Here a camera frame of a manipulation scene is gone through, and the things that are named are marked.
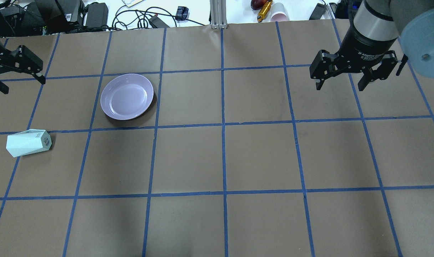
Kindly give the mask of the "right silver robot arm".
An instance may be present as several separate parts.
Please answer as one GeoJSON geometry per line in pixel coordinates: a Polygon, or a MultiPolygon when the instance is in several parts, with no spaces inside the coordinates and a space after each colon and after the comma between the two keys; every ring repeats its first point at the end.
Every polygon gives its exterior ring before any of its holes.
{"type": "Polygon", "coordinates": [[[335,54],[319,50],[310,65],[310,78],[321,90],[325,80],[342,73],[362,73],[358,90],[385,80],[398,58],[390,47],[400,39],[406,62],[424,77],[434,78],[434,0],[364,0],[350,21],[335,54]]]}

